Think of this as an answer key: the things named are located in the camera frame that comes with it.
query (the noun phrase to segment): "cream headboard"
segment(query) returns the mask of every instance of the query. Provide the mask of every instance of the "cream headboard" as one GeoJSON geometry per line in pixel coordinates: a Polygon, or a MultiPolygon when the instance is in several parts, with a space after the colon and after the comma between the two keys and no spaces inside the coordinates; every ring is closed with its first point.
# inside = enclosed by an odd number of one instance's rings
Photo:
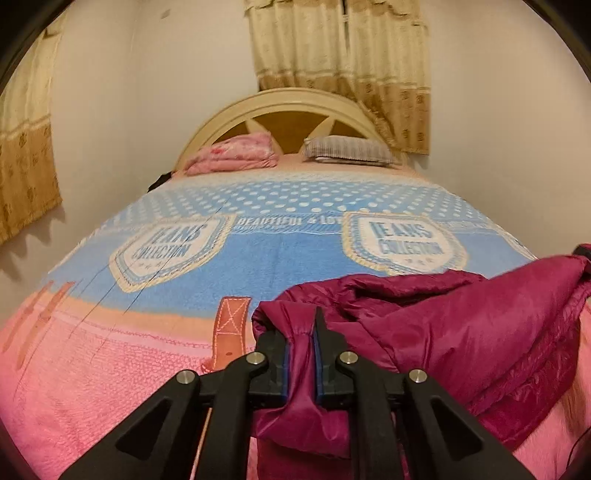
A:
{"type": "Polygon", "coordinates": [[[373,123],[349,99],[309,88],[265,90],[226,107],[203,124],[177,160],[175,170],[197,150],[235,135],[269,131],[284,153],[297,152],[304,138],[325,135],[380,140],[373,123]]]}

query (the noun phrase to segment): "beige curtain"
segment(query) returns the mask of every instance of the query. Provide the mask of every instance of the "beige curtain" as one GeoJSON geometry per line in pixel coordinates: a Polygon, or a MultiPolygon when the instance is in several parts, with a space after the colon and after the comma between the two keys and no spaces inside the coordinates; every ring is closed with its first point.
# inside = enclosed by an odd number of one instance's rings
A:
{"type": "Polygon", "coordinates": [[[351,98],[400,151],[429,152],[431,88],[419,0],[246,0],[261,90],[351,98]]]}
{"type": "Polygon", "coordinates": [[[61,203],[49,113],[64,18],[35,40],[0,95],[0,244],[61,203]]]}
{"type": "Polygon", "coordinates": [[[261,90],[310,87],[351,96],[341,0],[246,0],[261,90]]]}
{"type": "Polygon", "coordinates": [[[347,0],[353,89],[384,140],[428,154],[431,80],[419,0],[347,0]]]}

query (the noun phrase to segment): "puffer jacket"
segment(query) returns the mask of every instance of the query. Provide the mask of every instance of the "puffer jacket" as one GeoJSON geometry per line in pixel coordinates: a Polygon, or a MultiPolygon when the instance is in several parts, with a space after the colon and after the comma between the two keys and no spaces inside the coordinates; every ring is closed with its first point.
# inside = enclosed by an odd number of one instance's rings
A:
{"type": "Polygon", "coordinates": [[[461,271],[349,275],[261,302],[255,336],[277,328],[287,338],[290,393],[285,407],[255,415],[259,478],[349,476],[340,460],[349,453],[347,414],[314,403],[317,306],[350,350],[394,372],[425,370],[517,448],[573,382],[579,314],[591,295],[586,268],[584,257],[560,256],[490,280],[461,271]]]}

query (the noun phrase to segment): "black clamp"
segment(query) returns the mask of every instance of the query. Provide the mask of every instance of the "black clamp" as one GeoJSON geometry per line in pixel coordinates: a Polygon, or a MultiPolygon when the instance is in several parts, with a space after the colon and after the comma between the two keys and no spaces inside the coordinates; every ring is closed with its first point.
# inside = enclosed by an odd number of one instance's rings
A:
{"type": "MultiPolygon", "coordinates": [[[[480,423],[420,369],[395,374],[314,327],[316,398],[347,410],[354,476],[402,480],[533,480],[480,423]]],[[[252,412],[287,401],[289,348],[277,330],[223,371],[183,370],[62,474],[60,480],[243,480],[252,412]]]]}

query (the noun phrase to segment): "pink blanket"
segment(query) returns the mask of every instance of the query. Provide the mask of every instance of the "pink blanket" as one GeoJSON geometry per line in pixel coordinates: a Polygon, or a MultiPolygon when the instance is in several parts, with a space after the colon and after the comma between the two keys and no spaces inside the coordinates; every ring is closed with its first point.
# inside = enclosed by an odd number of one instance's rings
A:
{"type": "Polygon", "coordinates": [[[203,147],[185,165],[188,176],[214,171],[251,170],[277,166],[269,132],[238,135],[209,147],[203,147]]]}

